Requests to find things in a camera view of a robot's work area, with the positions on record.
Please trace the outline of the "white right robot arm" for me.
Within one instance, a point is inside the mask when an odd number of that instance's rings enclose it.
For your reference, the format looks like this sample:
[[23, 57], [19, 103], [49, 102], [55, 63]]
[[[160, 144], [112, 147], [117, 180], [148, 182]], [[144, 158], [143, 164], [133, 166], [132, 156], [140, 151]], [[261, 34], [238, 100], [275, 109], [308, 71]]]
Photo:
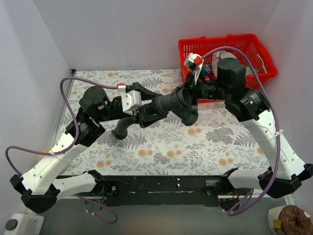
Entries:
[[269, 168], [257, 170], [233, 168], [213, 185], [214, 191], [231, 195], [239, 188], [254, 188], [280, 198], [294, 193], [302, 181], [312, 177], [312, 164], [304, 163], [275, 127], [273, 108], [265, 95], [246, 86], [246, 67], [238, 59], [220, 60], [215, 79], [206, 73], [198, 55], [189, 55], [184, 65], [190, 69], [184, 86], [191, 97], [195, 101], [223, 100], [226, 109], [252, 134], [270, 164]]

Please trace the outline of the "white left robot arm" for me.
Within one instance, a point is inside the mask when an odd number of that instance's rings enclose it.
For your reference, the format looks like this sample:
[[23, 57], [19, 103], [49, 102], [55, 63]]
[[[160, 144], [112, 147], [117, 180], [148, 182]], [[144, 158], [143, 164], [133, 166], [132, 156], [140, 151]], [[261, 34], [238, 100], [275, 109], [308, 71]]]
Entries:
[[133, 124], [147, 127], [166, 117], [156, 108], [160, 94], [144, 88], [139, 83], [115, 87], [120, 95], [110, 100], [105, 86], [88, 88], [79, 100], [77, 114], [72, 113], [72, 122], [66, 127], [59, 141], [44, 157], [25, 173], [17, 173], [10, 179], [13, 188], [21, 194], [23, 204], [35, 213], [49, 210], [58, 200], [81, 192], [100, 195], [105, 187], [104, 179], [96, 170], [79, 176], [59, 179], [58, 175], [79, 154], [87, 150], [105, 133], [103, 122], [117, 120], [112, 131], [117, 140], [127, 137]]

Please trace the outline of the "grey tee pipe fitting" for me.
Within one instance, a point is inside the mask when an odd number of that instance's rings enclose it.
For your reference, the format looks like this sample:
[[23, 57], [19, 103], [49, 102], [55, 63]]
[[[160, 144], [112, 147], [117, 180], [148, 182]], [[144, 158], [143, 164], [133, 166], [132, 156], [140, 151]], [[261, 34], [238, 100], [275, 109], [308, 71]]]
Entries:
[[191, 126], [198, 120], [198, 105], [192, 103], [191, 95], [184, 87], [177, 87], [170, 94], [158, 96], [155, 105], [156, 114], [165, 116], [168, 112], [173, 112], [185, 126]]

